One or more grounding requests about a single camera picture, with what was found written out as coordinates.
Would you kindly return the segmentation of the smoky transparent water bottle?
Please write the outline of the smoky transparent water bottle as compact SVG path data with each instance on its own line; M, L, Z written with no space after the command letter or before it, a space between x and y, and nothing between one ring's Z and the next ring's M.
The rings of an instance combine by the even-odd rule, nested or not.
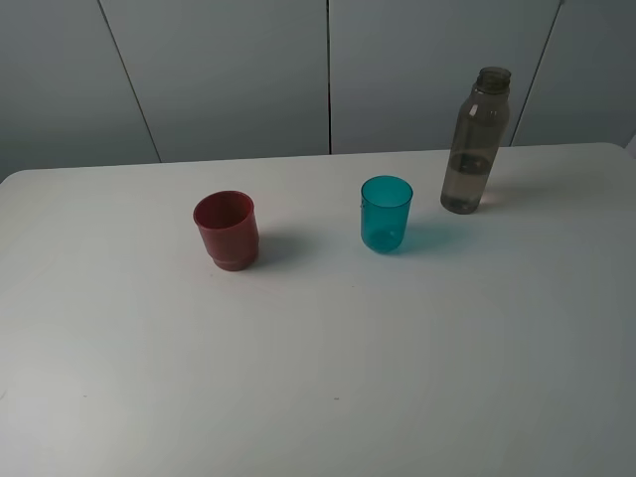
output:
M482 69L460 107L440 195L451 213L469 215L479 207L509 123L511 76L503 68Z

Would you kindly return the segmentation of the teal transparent plastic cup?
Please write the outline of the teal transparent plastic cup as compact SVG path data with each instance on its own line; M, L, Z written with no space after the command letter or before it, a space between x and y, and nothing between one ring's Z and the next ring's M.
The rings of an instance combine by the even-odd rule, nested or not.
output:
M361 188L361 239L378 253L395 251L402 243L410 204L411 185L402 178L382 175Z

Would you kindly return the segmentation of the red plastic cup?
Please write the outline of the red plastic cup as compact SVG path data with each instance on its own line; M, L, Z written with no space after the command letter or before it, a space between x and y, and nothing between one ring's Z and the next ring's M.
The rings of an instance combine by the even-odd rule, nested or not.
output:
M259 234L250 196L219 191L202 199L193 211L206 252L225 271L250 267L259 252Z

